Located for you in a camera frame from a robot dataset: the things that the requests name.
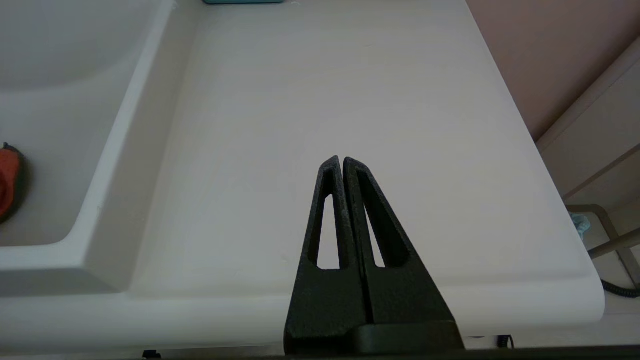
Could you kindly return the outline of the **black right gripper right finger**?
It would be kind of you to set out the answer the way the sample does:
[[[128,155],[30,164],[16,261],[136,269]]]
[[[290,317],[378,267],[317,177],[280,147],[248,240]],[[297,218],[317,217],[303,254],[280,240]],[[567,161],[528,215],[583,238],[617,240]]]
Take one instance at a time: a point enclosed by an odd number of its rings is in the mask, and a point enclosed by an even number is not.
[[[372,171],[347,157],[343,182],[368,319],[374,324],[455,324]]]

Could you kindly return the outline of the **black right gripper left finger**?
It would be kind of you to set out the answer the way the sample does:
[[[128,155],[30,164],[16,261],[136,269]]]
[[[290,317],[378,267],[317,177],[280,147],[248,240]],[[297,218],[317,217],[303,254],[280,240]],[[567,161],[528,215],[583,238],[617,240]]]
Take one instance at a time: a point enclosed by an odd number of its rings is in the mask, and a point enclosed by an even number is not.
[[[333,199],[339,267],[318,265],[326,198]],[[338,356],[354,350],[352,333],[368,321],[361,249],[339,157],[318,168],[284,328],[288,356]]]

